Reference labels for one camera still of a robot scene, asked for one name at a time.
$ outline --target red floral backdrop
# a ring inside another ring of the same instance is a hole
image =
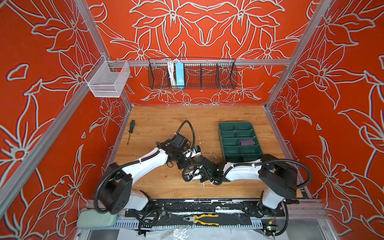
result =
[[[289,58],[317,0],[87,0],[114,60],[155,57]],[[238,69],[233,90],[160,91],[144,67],[132,68],[126,92],[136,105],[263,104],[282,66]]]
[[[384,237],[383,14],[334,0],[271,109],[343,239]]]
[[[73,0],[0,3],[0,187],[100,57]],[[127,109],[84,98],[0,220],[0,239],[66,239],[91,199]]]

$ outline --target purple object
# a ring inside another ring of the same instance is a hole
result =
[[[240,140],[240,145],[241,146],[252,146],[252,145],[255,145],[255,141],[252,139]]]

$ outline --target white power cord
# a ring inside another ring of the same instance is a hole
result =
[[[174,70],[175,70],[175,63],[180,62],[178,59],[171,60],[169,59],[167,64],[168,64],[168,73],[169,73],[169,80],[170,84],[172,86],[176,86],[176,80],[175,77],[173,76]]]

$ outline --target white mesh basket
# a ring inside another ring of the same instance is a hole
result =
[[[120,72],[112,72],[108,66],[108,61],[102,56],[90,71],[96,71],[94,74],[88,74],[85,81],[95,97],[118,98],[124,89],[125,83],[131,73],[128,62],[125,62]]]

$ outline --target wooden tabletop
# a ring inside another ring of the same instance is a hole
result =
[[[127,145],[131,120],[135,120],[136,125]],[[200,145],[202,155],[216,163],[223,161],[218,124],[226,121],[250,121],[263,152],[278,158],[284,157],[261,106],[135,106],[115,162],[121,165],[149,153],[156,147],[156,142],[172,138],[184,120],[191,122],[195,131],[195,145]],[[180,134],[192,141],[188,124],[184,125]],[[211,185],[209,181],[184,182],[181,170],[175,164],[173,168],[163,165],[152,170],[140,178],[132,189],[143,190],[152,198],[249,198],[259,197],[266,185],[255,180],[224,182],[220,186]]]

